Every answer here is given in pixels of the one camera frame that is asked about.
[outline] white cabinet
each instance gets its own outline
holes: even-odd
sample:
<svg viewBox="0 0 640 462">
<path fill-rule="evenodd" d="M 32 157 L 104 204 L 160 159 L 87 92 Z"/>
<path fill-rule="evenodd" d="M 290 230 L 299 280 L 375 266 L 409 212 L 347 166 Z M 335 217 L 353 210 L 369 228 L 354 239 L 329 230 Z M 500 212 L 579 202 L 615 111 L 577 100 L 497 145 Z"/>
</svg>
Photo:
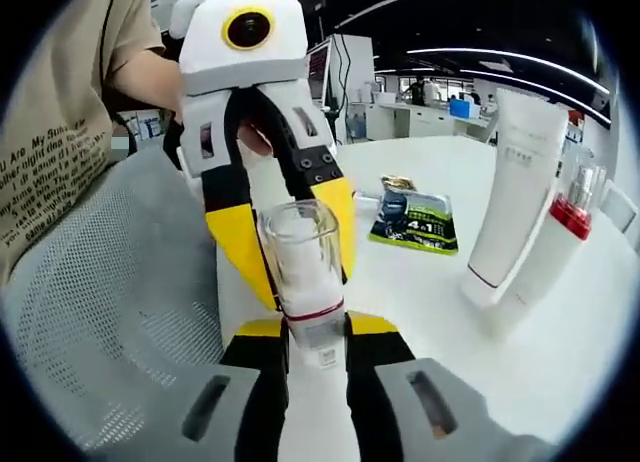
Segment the white cabinet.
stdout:
<svg viewBox="0 0 640 462">
<path fill-rule="evenodd" d="M 367 139 L 387 140 L 394 138 L 393 110 L 370 104 L 366 107 Z"/>
<path fill-rule="evenodd" d="M 409 137 L 453 135 L 454 120 L 441 110 L 430 108 L 411 109 L 409 115 Z"/>
</svg>

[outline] office desk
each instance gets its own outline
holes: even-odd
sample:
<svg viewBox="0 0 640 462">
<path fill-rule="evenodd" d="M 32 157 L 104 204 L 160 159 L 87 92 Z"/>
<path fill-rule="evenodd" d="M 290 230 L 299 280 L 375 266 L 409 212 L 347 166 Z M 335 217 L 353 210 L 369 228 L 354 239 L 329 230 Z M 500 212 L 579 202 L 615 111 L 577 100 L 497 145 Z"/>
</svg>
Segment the office desk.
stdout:
<svg viewBox="0 0 640 462">
<path fill-rule="evenodd" d="M 416 357 L 438 360 L 475 387 L 508 430 L 559 443 L 607 382 L 635 320 L 640 264 L 624 236 L 596 216 L 552 292 L 499 342 L 479 329 L 458 290 L 487 207 L 495 148 L 464 137 L 401 139 L 339 147 L 338 160 L 364 192 L 380 192 L 381 174 L 398 174 L 412 177 L 419 190 L 449 195 L 460 245 L 447 257 L 371 242 L 375 210 L 362 207 L 347 308 L 394 323 Z M 251 178 L 258 208 L 288 200 L 272 160 Z M 243 322 L 268 315 L 221 251 L 218 282 L 226 340 Z M 345 387 L 344 372 L 302 367 L 292 350 L 279 460 L 359 460 Z"/>
<path fill-rule="evenodd" d="M 367 138 L 431 137 L 436 135 L 468 135 L 482 138 L 487 118 L 454 117 L 441 108 L 405 103 L 381 103 L 367 106 Z"/>
</svg>

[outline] person's hand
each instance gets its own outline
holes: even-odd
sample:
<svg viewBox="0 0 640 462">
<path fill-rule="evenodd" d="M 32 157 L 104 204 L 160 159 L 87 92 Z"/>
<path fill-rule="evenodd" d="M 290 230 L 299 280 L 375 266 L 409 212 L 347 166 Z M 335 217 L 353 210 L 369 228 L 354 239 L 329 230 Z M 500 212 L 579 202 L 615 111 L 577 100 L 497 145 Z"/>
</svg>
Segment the person's hand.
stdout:
<svg viewBox="0 0 640 462">
<path fill-rule="evenodd" d="M 248 120 L 244 120 L 240 123 L 240 127 L 238 128 L 238 139 L 258 155 L 267 156 L 272 155 L 273 153 L 271 144 L 269 144 L 267 139 L 265 139 Z"/>
</svg>

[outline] window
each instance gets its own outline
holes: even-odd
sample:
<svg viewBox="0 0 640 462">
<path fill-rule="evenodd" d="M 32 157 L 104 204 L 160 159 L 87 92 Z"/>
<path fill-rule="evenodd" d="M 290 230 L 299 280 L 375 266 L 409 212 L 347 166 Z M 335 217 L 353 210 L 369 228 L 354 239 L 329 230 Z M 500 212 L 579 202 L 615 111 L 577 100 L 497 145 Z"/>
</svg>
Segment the window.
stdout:
<svg viewBox="0 0 640 462">
<path fill-rule="evenodd" d="M 455 95 L 456 99 L 459 99 L 460 92 L 464 92 L 464 90 L 462 90 L 462 81 L 449 80 L 449 84 L 447 86 L 447 97 L 444 100 L 449 100 L 452 95 Z"/>
<path fill-rule="evenodd" d="M 400 92 L 407 90 L 416 80 L 415 77 L 400 77 Z M 452 95 L 455 95 L 457 99 L 460 97 L 460 92 L 471 93 L 473 90 L 473 82 L 470 80 L 434 78 L 433 82 L 438 87 L 438 93 L 443 101 L 449 100 Z"/>
<path fill-rule="evenodd" d="M 387 78 L 384 75 L 376 75 L 376 84 L 380 86 L 380 92 L 387 91 Z"/>
<path fill-rule="evenodd" d="M 433 82 L 438 87 L 438 93 L 440 94 L 440 100 L 447 100 L 449 95 L 447 94 L 448 79 L 433 79 Z"/>
<path fill-rule="evenodd" d="M 403 94 L 406 90 L 409 89 L 409 86 L 417 81 L 415 77 L 400 77 L 400 93 Z"/>
</svg>

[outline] mesh chair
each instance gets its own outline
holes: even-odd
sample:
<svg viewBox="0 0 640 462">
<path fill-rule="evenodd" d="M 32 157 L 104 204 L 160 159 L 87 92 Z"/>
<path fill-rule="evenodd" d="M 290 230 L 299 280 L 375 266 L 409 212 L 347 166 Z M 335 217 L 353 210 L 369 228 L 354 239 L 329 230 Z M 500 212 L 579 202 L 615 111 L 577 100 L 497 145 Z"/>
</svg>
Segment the mesh chair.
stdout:
<svg viewBox="0 0 640 462">
<path fill-rule="evenodd" d="M 21 258 L 3 323 L 81 448 L 131 439 L 154 402 L 220 360 L 215 253 L 202 208 L 150 148 L 103 174 Z"/>
</svg>

